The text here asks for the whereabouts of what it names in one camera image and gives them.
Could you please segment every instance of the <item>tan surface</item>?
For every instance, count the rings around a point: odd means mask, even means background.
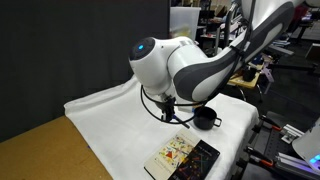
[[[0,179],[112,179],[65,116],[0,143]]]
[[[263,67],[263,65],[257,65],[258,70],[261,70],[262,67]],[[231,76],[230,80],[228,81],[228,84],[238,85],[241,87],[253,89],[257,84],[259,76],[260,76],[260,72],[257,72],[256,76],[254,77],[254,79],[252,81],[246,82],[243,80],[242,76],[238,76],[238,74],[236,73],[233,76]]]

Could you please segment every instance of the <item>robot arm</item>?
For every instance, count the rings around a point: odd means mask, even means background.
[[[253,0],[242,0],[245,19],[250,16],[252,2]],[[286,30],[292,20],[294,8],[302,2],[303,0],[257,0],[250,38],[245,39],[243,32],[213,58],[208,58],[187,37],[170,40],[146,38],[133,47],[130,65],[150,95],[173,96],[175,89],[182,99],[204,101],[230,74],[239,55],[235,49],[241,48],[242,43],[249,42],[242,60],[251,60]],[[239,62],[234,70],[238,70],[241,64]]]

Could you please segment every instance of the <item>black wall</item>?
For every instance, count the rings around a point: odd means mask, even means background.
[[[130,48],[167,38],[168,0],[0,2],[0,142],[124,83]]]

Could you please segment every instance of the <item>white tablecloth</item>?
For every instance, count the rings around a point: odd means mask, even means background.
[[[150,101],[156,115],[160,110]],[[221,127],[190,131],[212,145],[220,156],[207,179],[229,179],[239,152],[258,121],[257,109],[241,100],[219,94],[207,106],[222,119]],[[144,162],[182,125],[157,121],[142,106],[140,83],[133,77],[127,83],[65,104],[65,114],[78,128],[93,152],[114,179],[152,179]],[[191,114],[177,113],[181,119]]]

